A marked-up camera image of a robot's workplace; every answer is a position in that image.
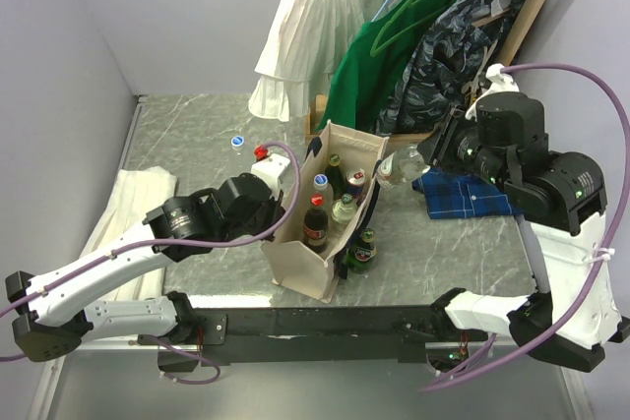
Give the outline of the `dark cola bottle red cap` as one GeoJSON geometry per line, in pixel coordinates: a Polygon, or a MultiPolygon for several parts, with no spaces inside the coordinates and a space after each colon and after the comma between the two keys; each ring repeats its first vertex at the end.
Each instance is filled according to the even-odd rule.
{"type": "Polygon", "coordinates": [[[322,254],[327,248],[329,218],[321,194],[310,197],[310,208],[303,218],[303,244],[311,251],[322,254]]]}

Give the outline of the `green gold-capped glass bottle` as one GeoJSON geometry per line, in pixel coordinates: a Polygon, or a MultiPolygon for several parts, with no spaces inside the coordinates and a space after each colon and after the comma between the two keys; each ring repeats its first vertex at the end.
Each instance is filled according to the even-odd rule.
{"type": "Polygon", "coordinates": [[[337,153],[329,155],[325,175],[333,188],[334,199],[340,199],[346,191],[347,180],[341,169],[341,157],[337,153]]]}

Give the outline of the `clear Chang soda bottle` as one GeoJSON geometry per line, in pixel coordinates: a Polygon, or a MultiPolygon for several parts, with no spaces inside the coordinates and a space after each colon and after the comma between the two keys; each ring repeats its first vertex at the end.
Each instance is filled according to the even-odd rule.
{"type": "Polygon", "coordinates": [[[356,214],[357,206],[351,194],[343,194],[333,205],[331,220],[332,231],[337,236],[342,236],[350,221],[356,214]]]}
{"type": "Polygon", "coordinates": [[[391,189],[420,178],[429,169],[418,144],[412,143],[385,157],[377,166],[376,179],[381,187],[391,189]]]}

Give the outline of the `beige canvas tote bag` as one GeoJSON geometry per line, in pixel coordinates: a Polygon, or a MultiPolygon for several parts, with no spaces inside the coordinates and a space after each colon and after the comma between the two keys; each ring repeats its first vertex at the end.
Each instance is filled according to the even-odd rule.
{"type": "Polygon", "coordinates": [[[333,123],[312,140],[300,167],[300,180],[287,193],[296,201],[296,208],[275,232],[275,240],[262,245],[275,284],[324,303],[332,300],[340,279],[339,259],[367,226],[378,200],[375,171],[387,144],[386,138],[333,123]],[[333,153],[341,158],[343,171],[360,171],[365,177],[361,192],[353,198],[352,217],[341,234],[305,222],[311,198],[317,193],[316,176],[323,173],[333,153]]]}

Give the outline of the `red bull can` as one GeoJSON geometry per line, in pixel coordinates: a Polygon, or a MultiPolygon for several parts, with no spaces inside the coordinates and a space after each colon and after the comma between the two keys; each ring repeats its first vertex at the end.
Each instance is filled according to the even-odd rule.
{"type": "Polygon", "coordinates": [[[366,184],[366,175],[363,169],[351,169],[346,174],[346,192],[355,200],[359,200],[366,184]]]}

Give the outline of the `green beer bottle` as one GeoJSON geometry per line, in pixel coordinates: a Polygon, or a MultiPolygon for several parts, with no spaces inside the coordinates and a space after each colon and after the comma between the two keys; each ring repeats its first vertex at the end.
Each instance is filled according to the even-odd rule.
{"type": "Polygon", "coordinates": [[[372,228],[362,231],[346,254],[346,266],[355,273],[369,272],[375,263],[375,232],[372,228]]]}

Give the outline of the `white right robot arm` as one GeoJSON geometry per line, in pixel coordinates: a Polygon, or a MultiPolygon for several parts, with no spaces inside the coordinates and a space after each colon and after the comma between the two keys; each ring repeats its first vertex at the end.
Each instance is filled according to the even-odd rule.
{"type": "Polygon", "coordinates": [[[599,247],[607,204],[602,170],[583,153],[550,150],[543,105],[522,92],[487,95],[474,109],[472,118],[461,109],[447,115],[429,162],[480,177],[522,211],[540,246],[548,288],[511,297],[451,289],[431,306],[433,331],[453,339],[482,330],[520,347],[543,336],[531,357],[591,372],[607,342],[629,335],[629,320],[612,295],[609,254],[599,247]]]}

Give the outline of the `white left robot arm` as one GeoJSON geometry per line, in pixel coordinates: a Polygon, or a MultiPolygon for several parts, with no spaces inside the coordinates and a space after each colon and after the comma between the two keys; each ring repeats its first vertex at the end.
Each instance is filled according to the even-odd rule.
{"type": "Polygon", "coordinates": [[[108,301],[107,293],[193,255],[268,239],[284,215],[283,194],[242,173],[219,188],[167,199],[104,248],[46,274],[17,271],[5,280],[18,316],[12,322],[22,356],[46,362],[84,342],[153,335],[191,340],[202,323],[188,296],[169,292],[148,300],[108,301]]]}

